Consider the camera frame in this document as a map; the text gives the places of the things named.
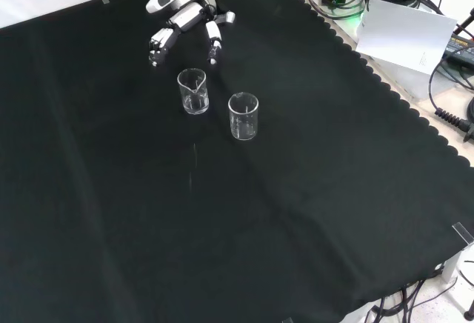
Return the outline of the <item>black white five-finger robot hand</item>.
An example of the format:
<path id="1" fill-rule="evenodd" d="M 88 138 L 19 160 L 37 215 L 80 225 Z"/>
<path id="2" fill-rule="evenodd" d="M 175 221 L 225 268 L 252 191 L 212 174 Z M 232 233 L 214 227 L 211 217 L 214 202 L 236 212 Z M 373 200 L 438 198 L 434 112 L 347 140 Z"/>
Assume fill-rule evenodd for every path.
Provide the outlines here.
<path id="1" fill-rule="evenodd" d="M 168 21 L 166 27 L 160 29 L 149 41 L 149 61 L 152 66 L 158 67 L 163 64 L 170 49 L 176 43 L 178 37 L 204 22 L 210 49 L 207 61 L 216 65 L 222 50 L 222 37 L 219 26 L 221 24 L 234 24 L 236 15 L 232 11 L 217 14 L 217 9 L 210 4 L 199 4 L 191 2 Z"/>

